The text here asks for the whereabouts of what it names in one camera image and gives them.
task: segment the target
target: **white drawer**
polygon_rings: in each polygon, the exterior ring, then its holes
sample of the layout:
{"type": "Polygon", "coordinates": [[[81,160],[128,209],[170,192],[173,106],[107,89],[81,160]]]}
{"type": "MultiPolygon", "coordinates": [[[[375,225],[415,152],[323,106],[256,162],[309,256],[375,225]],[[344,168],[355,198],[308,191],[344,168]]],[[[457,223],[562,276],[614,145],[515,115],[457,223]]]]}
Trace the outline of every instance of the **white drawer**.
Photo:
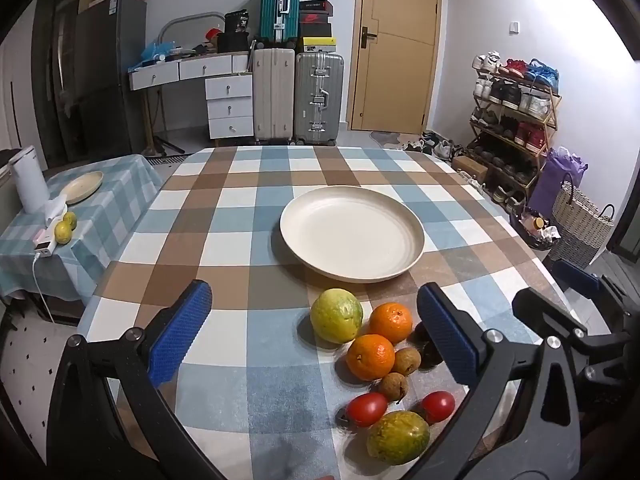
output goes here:
{"type": "Polygon", "coordinates": [[[205,81],[207,99],[225,99],[227,97],[251,97],[253,92],[253,76],[234,75],[217,77],[205,81]]]}
{"type": "Polygon", "coordinates": [[[251,97],[231,97],[207,101],[209,119],[247,117],[254,114],[254,100],[251,97]]]}
{"type": "Polygon", "coordinates": [[[211,139],[247,137],[253,134],[254,118],[252,116],[209,120],[209,137],[211,139]]]}
{"type": "Polygon", "coordinates": [[[132,90],[163,85],[173,81],[180,81],[177,61],[145,66],[140,70],[129,73],[129,86],[132,90]]]}
{"type": "Polygon", "coordinates": [[[231,56],[211,56],[180,62],[180,79],[231,74],[231,56]]]}
{"type": "Polygon", "coordinates": [[[233,61],[231,62],[231,71],[234,74],[239,72],[246,72],[249,66],[249,53],[246,54],[234,54],[233,61]]]}

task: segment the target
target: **orange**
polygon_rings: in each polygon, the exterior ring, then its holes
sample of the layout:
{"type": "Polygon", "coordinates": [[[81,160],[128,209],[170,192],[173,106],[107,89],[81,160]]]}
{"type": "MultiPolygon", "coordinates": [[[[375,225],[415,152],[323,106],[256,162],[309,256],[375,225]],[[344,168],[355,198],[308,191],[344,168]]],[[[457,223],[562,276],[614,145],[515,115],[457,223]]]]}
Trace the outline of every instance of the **orange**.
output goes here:
{"type": "Polygon", "coordinates": [[[394,345],[406,339],[413,329],[411,313],[400,303],[383,303],[369,317],[369,331],[386,337],[394,345]]]}
{"type": "Polygon", "coordinates": [[[387,375],[394,366],[393,345],[378,334],[361,335],[347,350],[347,366],[361,381],[374,381],[387,375]]]}

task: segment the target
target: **refrigerator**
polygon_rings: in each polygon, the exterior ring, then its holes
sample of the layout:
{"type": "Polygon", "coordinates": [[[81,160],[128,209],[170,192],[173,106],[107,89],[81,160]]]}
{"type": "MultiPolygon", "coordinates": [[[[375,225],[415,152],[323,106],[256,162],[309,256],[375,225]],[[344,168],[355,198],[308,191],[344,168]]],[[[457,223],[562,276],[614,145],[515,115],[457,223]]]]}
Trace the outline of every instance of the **refrigerator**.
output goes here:
{"type": "Polygon", "coordinates": [[[143,99],[127,70],[145,48],[146,2],[105,0],[78,14],[75,79],[82,131],[92,161],[146,147],[143,99]]]}

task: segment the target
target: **green checkered tablecloth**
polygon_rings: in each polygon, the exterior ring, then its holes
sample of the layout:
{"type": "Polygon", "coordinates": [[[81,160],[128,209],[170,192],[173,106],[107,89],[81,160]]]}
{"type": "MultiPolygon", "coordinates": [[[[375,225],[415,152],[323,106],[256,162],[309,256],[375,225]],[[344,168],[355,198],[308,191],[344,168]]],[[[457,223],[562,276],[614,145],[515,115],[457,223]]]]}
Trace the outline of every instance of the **green checkered tablecloth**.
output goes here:
{"type": "MultiPolygon", "coordinates": [[[[104,178],[93,195],[69,206],[78,217],[71,241],[58,246],[52,257],[39,259],[35,266],[43,294],[84,304],[162,186],[162,178],[143,156],[128,155],[55,175],[47,182],[51,197],[90,171],[101,171],[104,178]]],[[[0,296],[19,290],[37,293],[31,274],[32,240],[43,227],[44,209],[34,214],[23,210],[0,237],[0,296]]]]}
{"type": "MultiPolygon", "coordinates": [[[[335,423],[337,410],[370,384],[346,369],[348,345],[316,340],[308,312],[323,290],[350,290],[366,319],[379,304],[399,301],[417,322],[418,288],[437,282],[482,327],[529,343],[538,337],[511,313],[516,292],[532,286],[562,304],[545,267],[493,204],[446,164],[396,150],[251,146],[190,156],[109,265],[79,332],[96,341],[144,328],[194,278],[210,284],[212,311],[160,390],[230,480],[395,479],[410,465],[377,462],[367,455],[366,431],[335,423]],[[414,211],[426,233],[418,263],[371,284],[339,283],[302,265],[280,234],[281,212],[294,197],[333,185],[373,189],[414,211]]],[[[411,409],[433,390],[449,390],[458,402],[466,393],[444,364],[408,381],[409,394],[390,410],[411,409]]],[[[126,396],[116,381],[112,387],[130,441],[151,454],[126,396]]],[[[432,427],[434,438],[443,426],[432,427]]]]}

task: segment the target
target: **purple gift bag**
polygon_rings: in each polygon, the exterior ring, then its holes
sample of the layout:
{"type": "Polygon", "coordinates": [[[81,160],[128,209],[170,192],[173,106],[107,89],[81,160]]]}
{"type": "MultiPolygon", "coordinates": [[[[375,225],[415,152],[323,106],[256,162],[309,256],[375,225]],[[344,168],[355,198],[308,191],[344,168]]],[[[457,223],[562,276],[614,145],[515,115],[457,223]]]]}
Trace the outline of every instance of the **purple gift bag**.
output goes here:
{"type": "Polygon", "coordinates": [[[575,187],[580,187],[582,176],[587,171],[588,164],[582,162],[579,156],[572,154],[564,146],[557,150],[551,149],[546,156],[546,164],[540,173],[540,178],[533,190],[527,206],[539,212],[546,218],[551,218],[551,213],[556,201],[556,195],[562,187],[565,173],[569,173],[575,187]]]}

